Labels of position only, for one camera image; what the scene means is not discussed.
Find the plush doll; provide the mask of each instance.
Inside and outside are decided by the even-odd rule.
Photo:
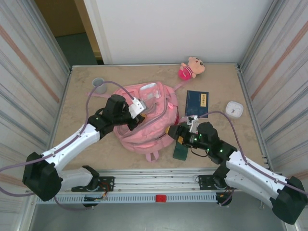
[[[190,78],[196,78],[197,74],[201,74],[205,71],[203,62],[196,57],[189,57],[188,65],[181,63],[179,70],[179,77],[183,80],[188,80]]]

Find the book cover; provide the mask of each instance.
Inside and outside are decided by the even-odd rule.
[[[208,92],[188,90],[186,95],[185,116],[201,116],[205,113],[208,113]]]

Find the small cup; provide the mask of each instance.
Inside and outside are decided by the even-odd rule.
[[[103,79],[103,78],[96,78],[96,79],[94,79],[94,80],[92,81],[92,85],[96,87],[96,86],[102,84],[103,82],[104,82],[104,79]],[[107,91],[107,86],[106,86],[106,84],[102,84],[101,86],[99,86],[99,87],[95,90],[95,92],[96,92],[97,94],[104,94],[106,91]]]

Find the backpack strap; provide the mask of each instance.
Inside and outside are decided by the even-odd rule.
[[[156,160],[159,158],[159,153],[158,153],[158,151],[152,152],[152,153],[147,153],[147,154],[145,154],[145,158],[146,158],[147,161],[149,161],[151,163],[156,162]]]
[[[179,89],[180,87],[184,86],[185,84],[189,83],[192,79],[188,79],[188,80],[185,80],[185,81],[182,81],[181,83],[177,84],[173,90],[176,91],[177,89]]]
[[[109,95],[109,94],[97,94],[97,93],[93,93],[92,96],[94,96],[94,97],[103,97],[103,98],[106,98],[106,99],[111,97],[111,95]]]

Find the marble surface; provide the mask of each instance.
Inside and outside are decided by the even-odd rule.
[[[91,91],[93,79],[102,77],[123,86],[159,80],[173,87],[180,83],[177,76],[179,67],[179,65],[74,67],[54,144],[57,145],[65,140],[84,123],[86,93]],[[205,67],[204,73],[177,90],[180,115],[183,116],[185,112],[187,90],[208,91],[209,111],[224,111],[229,101],[241,103],[244,106],[243,115],[240,119],[233,119],[232,121],[245,155],[253,161],[263,164],[255,131],[234,65],[209,64]],[[117,88],[117,86],[109,84],[107,93],[112,94]],[[94,114],[99,108],[104,107],[105,103],[105,98],[92,97],[89,103],[89,114]],[[222,140],[237,147],[234,134],[226,118],[220,114],[212,114],[209,115],[208,119],[203,120],[213,124]],[[97,170],[217,167],[210,159],[195,156],[190,150],[186,161],[173,159],[174,147],[175,142],[159,151],[160,157],[156,163],[149,163],[144,155],[126,150],[112,132],[101,141],[85,149],[65,169],[79,168],[82,165],[89,165]]]

